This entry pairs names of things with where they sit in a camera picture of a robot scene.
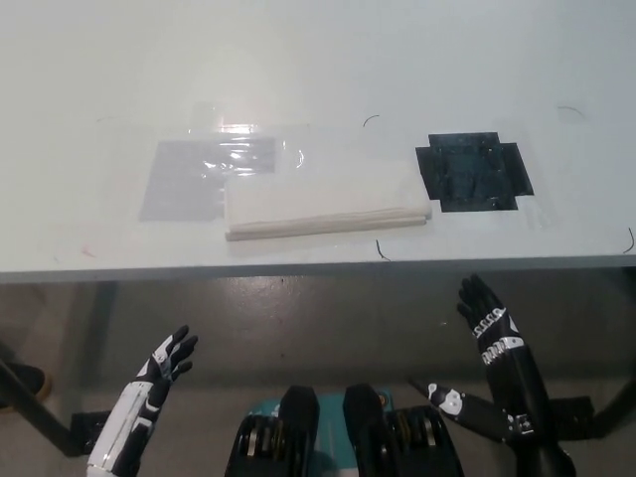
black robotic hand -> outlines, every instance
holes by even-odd
[[[493,402],[431,383],[418,388],[458,424],[516,453],[518,475],[574,476],[557,442],[550,399],[533,355],[508,309],[476,275],[462,281],[457,309],[486,366]]]
[[[170,335],[124,388],[88,459],[88,477],[135,477],[162,406],[175,380],[192,368],[187,360],[198,337],[183,326]]]

folded white cloth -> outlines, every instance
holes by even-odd
[[[404,162],[232,177],[226,182],[227,240],[421,225],[430,214],[417,165]]]

